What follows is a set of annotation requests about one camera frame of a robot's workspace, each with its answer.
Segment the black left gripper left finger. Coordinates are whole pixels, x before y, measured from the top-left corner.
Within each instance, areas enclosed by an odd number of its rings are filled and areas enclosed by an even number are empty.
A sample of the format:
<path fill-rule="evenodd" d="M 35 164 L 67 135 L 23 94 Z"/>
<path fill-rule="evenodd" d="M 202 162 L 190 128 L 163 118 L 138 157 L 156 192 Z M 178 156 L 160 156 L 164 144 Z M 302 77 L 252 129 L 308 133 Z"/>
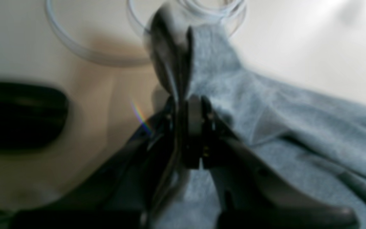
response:
<path fill-rule="evenodd" d="M 168 98 L 125 146 L 57 201 L 20 211 L 13 229 L 149 229 L 179 167 L 176 103 Z"/>

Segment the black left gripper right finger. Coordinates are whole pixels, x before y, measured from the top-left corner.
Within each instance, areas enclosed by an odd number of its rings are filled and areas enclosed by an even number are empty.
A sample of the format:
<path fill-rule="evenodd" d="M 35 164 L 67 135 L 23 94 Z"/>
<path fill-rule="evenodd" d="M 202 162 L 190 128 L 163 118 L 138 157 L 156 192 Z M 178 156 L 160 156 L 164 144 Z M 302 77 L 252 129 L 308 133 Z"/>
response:
<path fill-rule="evenodd" d="M 322 203 L 281 178 L 217 115 L 206 97 L 183 103 L 183 160 L 210 172 L 217 229 L 358 229 L 350 207 Z"/>

